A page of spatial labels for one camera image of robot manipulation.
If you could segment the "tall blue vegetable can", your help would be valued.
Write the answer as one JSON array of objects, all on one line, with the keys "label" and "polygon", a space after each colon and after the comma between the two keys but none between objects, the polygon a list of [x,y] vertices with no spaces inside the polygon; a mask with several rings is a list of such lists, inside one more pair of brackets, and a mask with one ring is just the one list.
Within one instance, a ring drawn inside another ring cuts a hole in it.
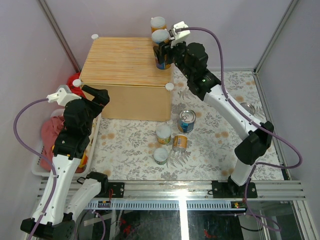
[{"label": "tall blue vegetable can", "polygon": [[[162,43],[162,42],[164,42],[164,43],[168,43],[169,42],[170,34],[166,29],[156,30],[155,32],[153,32],[151,34],[151,40],[152,40],[152,45],[153,46],[160,46],[160,43]],[[157,59],[156,59],[155,54],[154,54],[154,58],[155,58],[155,65],[156,65],[156,67],[158,69],[166,70],[166,69],[170,68],[170,65],[165,65],[165,59],[164,59],[164,63],[159,65],[157,63]]]}]

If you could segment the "tall yellow lidded can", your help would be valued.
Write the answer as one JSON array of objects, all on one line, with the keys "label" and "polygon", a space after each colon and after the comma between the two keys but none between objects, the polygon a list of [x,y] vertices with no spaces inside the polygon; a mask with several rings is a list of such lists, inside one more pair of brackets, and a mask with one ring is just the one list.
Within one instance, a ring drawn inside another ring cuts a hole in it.
[{"label": "tall yellow lidded can", "polygon": [[155,16],[150,20],[151,32],[155,32],[157,30],[165,30],[167,28],[167,23],[164,17]]}]

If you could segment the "blue soup can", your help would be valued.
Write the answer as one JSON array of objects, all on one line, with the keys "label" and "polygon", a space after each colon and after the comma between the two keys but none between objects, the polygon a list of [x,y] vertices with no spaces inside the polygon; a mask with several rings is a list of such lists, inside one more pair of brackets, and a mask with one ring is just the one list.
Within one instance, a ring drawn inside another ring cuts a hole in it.
[{"label": "blue soup can", "polygon": [[182,133],[190,133],[194,129],[196,113],[193,110],[182,110],[179,113],[178,129]]}]

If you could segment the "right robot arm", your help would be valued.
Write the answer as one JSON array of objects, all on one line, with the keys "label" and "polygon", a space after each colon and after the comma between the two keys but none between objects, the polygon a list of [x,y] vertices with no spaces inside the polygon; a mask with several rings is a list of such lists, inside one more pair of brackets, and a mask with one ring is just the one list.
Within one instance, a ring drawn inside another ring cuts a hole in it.
[{"label": "right robot arm", "polygon": [[207,68],[209,56],[202,44],[182,42],[171,47],[170,43],[161,42],[153,46],[153,52],[160,64],[174,64],[186,77],[189,90],[214,107],[240,137],[241,143],[234,150],[235,168],[223,187],[225,196],[240,197],[246,191],[245,184],[254,163],[271,146],[274,125],[253,117],[232,96],[224,93],[221,80]]}]

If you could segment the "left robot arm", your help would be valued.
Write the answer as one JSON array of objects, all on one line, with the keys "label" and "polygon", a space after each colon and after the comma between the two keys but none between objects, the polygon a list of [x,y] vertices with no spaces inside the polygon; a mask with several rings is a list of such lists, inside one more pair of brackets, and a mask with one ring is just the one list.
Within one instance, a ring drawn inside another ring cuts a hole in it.
[{"label": "left robot arm", "polygon": [[51,170],[41,200],[32,217],[24,219],[20,225],[29,239],[70,239],[77,218],[88,203],[94,197],[102,198],[110,193],[107,175],[90,172],[66,204],[74,174],[90,143],[93,121],[110,101],[106,89],[84,85],[82,90],[93,99],[72,93],[67,85],[61,85],[45,98],[49,103],[56,102],[64,107],[64,123],[54,143],[53,158],[47,161]]}]

